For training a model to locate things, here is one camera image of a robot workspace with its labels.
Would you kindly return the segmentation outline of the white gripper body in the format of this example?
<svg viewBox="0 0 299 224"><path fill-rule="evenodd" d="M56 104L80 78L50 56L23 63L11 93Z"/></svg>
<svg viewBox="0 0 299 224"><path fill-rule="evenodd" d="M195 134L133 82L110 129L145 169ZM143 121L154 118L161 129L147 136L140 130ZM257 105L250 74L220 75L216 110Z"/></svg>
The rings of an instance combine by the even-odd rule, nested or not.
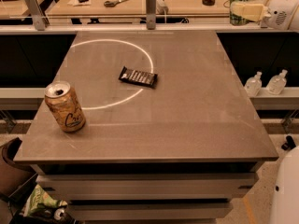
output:
<svg viewBox="0 0 299 224"><path fill-rule="evenodd" d="M299 29L299 0L270 0L264 22L268 27L279 30Z"/></svg>

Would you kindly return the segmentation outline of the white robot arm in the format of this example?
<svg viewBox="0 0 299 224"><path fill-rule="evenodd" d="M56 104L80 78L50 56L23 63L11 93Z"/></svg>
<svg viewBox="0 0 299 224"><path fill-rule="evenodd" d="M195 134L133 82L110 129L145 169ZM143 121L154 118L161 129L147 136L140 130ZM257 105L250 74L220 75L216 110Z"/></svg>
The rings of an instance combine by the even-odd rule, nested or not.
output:
<svg viewBox="0 0 299 224"><path fill-rule="evenodd" d="M234 0L233 15L266 26L289 30L298 28L299 0ZM299 224L299 146L282 159L278 167L269 224Z"/></svg>

